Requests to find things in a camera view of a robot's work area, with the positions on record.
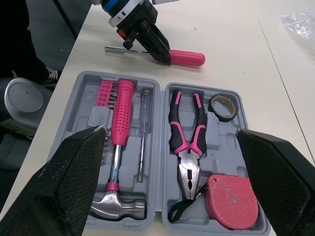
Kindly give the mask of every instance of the tool case compartment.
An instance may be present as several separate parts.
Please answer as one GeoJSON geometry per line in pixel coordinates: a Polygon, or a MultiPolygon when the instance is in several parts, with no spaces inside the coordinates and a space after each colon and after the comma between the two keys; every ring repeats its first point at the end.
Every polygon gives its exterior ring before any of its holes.
{"type": "MultiPolygon", "coordinates": [[[[171,83],[165,91],[160,90],[157,81],[102,72],[85,71],[78,75],[71,92],[63,119],[57,131],[48,160],[54,155],[60,143],[70,135],[89,128],[88,121],[102,80],[113,81],[125,79],[135,84],[132,97],[132,119],[126,148],[123,152],[119,170],[120,197],[131,201],[136,198],[144,199],[147,203],[146,219],[134,220],[124,218],[120,221],[107,221],[88,216],[86,229],[142,231],[147,229],[154,220],[155,212],[162,212],[164,225],[174,233],[191,235],[249,235],[262,236],[270,232],[270,223],[260,205],[258,219],[248,230],[229,230],[217,220],[211,219],[205,207],[205,195],[201,195],[191,207],[187,208],[181,219],[171,224],[167,220],[170,207],[182,200],[182,193],[177,181],[177,156],[170,151],[169,139],[171,128],[168,123],[169,105],[175,89],[182,91],[179,106],[179,117],[187,142],[190,141],[194,129],[194,107],[192,95],[200,92],[207,114],[206,144],[207,156],[199,159],[201,178],[199,187],[212,174],[226,174],[248,177],[241,149],[235,137],[238,128],[247,128],[245,112],[240,96],[233,92],[217,88],[207,88],[193,85],[171,83]],[[147,89],[152,94],[152,129],[147,135],[144,180],[137,182],[139,148],[140,148],[140,93],[147,89]],[[238,106],[237,116],[229,122],[220,122],[214,113],[208,112],[208,102],[216,94],[223,94],[232,99],[238,106]]],[[[111,122],[104,124],[110,134],[111,122]]],[[[106,192],[110,174],[113,146],[111,136],[106,142],[104,165],[100,173],[94,196],[94,201],[100,201],[106,192]]]]}

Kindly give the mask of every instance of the black pants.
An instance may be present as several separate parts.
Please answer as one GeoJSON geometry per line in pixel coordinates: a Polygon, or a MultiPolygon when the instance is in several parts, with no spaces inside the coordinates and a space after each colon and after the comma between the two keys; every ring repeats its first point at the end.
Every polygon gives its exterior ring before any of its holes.
{"type": "Polygon", "coordinates": [[[26,0],[4,0],[0,21],[0,78],[13,78],[14,71],[37,83],[47,80],[49,73],[45,64],[37,58],[28,30],[30,19],[26,0]]]}

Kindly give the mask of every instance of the pink and black plier handle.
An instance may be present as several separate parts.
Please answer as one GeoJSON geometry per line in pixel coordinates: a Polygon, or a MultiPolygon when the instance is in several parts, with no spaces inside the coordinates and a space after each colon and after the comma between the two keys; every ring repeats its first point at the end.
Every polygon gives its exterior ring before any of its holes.
{"type": "Polygon", "coordinates": [[[182,92],[175,90],[173,92],[168,121],[171,125],[172,136],[169,141],[170,149],[178,155],[179,152],[189,149],[192,154],[197,154],[197,159],[207,152],[206,145],[206,112],[202,102],[202,95],[198,92],[193,94],[193,104],[195,108],[196,124],[195,129],[187,147],[183,128],[179,120],[179,104],[182,92]]]}

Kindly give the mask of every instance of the plastic bag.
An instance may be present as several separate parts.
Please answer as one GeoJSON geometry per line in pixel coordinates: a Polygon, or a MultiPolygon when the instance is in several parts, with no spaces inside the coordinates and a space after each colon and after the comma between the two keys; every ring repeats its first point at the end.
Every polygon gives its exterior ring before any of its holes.
{"type": "Polygon", "coordinates": [[[315,14],[297,13],[281,17],[284,27],[309,42],[315,42],[315,14]]]}

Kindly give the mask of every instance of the black wrist strap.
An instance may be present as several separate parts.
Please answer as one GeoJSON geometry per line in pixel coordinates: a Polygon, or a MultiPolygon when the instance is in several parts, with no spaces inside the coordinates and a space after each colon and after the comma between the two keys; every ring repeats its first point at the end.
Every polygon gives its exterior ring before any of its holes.
{"type": "Polygon", "coordinates": [[[195,200],[185,199],[174,204],[168,212],[167,219],[170,223],[178,221],[187,207],[189,207],[195,200]]]}
{"type": "Polygon", "coordinates": [[[167,215],[167,219],[170,223],[174,223],[176,221],[178,221],[182,214],[184,213],[184,211],[191,205],[193,204],[194,201],[196,201],[196,199],[201,195],[204,194],[205,192],[207,192],[207,185],[203,185],[198,192],[196,192],[195,198],[194,200],[190,200],[190,199],[185,199],[182,200],[181,202],[178,202],[176,204],[174,204],[171,209],[168,212],[167,215]]]}

